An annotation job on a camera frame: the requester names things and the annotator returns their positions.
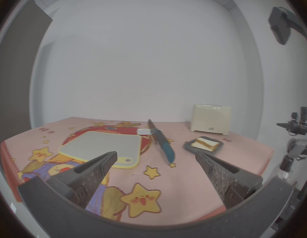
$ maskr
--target pink tablecloth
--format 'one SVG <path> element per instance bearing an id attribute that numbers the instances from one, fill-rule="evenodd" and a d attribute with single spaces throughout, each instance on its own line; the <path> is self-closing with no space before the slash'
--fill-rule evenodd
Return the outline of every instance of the pink tablecloth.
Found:
<path id="1" fill-rule="evenodd" d="M 120 222 L 140 225 L 173 225 L 207 218 L 225 211 L 195 155 L 183 144 L 199 136 L 224 143 L 215 156 L 261 175 L 274 150 L 252 139 L 230 132 L 191 132 L 184 122 L 155 122 L 175 151 L 169 165 L 159 145 L 142 136 L 139 164 L 133 169 L 111 168 L 87 210 Z M 1 158 L 8 184 L 17 200 L 17 186 L 34 176 L 47 180 L 81 162 L 58 153 L 58 148 L 87 131 L 137 134 L 146 122 L 122 122 L 71 117 L 43 125 L 5 140 Z"/>

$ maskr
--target gray plate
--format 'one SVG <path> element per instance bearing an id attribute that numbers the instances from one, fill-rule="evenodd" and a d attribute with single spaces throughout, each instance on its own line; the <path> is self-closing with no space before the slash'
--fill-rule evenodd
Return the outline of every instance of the gray plate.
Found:
<path id="1" fill-rule="evenodd" d="M 197 152 L 200 152 L 200 153 L 216 153 L 224 145 L 223 142 L 218 141 L 216 139 L 212 139 L 210 137 L 201 136 L 201 138 L 204 138 L 204 139 L 207 139 L 207 140 L 210 140 L 210 141 L 213 141 L 213 142 L 218 142 L 219 146 L 215 149 L 215 151 L 210 152 L 210 151 L 207 151 L 207 150 L 204 150 L 204 149 L 201 149 L 201 148 L 191 146 L 191 144 L 196 140 L 196 139 L 194 139 L 194 140 L 191 140 L 191 141 L 185 143 L 183 145 L 183 148 L 188 150 L 191 153 L 194 153 L 194 154 L 196 154 Z"/>

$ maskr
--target knife blade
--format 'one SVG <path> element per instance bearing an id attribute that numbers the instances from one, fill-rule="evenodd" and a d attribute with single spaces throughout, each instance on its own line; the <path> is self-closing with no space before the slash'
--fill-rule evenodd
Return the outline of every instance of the knife blade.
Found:
<path id="1" fill-rule="evenodd" d="M 168 141 L 168 139 L 165 137 L 165 135 L 161 132 L 161 130 L 157 129 L 153 122 L 149 119 L 148 120 L 148 127 L 150 129 L 151 135 L 155 139 L 155 141 L 158 141 L 161 149 L 165 153 L 169 163 L 174 162 L 174 151 L 171 148 L 171 145 Z"/>

